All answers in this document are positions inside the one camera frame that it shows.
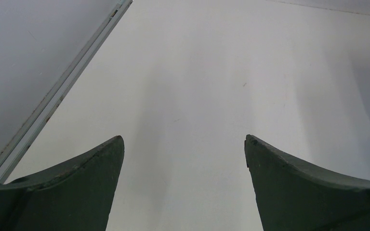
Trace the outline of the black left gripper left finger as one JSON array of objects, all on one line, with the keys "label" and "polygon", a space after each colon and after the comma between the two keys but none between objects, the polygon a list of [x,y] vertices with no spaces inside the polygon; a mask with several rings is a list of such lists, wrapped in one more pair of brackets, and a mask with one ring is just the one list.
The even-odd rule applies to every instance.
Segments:
[{"label": "black left gripper left finger", "polygon": [[0,184],[0,231],[104,231],[124,159],[115,136],[40,172]]}]

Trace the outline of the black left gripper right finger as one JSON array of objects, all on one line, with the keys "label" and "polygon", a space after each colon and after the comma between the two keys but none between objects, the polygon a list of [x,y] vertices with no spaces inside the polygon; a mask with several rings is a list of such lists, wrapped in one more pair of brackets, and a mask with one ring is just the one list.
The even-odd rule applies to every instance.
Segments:
[{"label": "black left gripper right finger", "polygon": [[370,180],[316,166],[253,135],[244,151],[265,231],[370,231]]}]

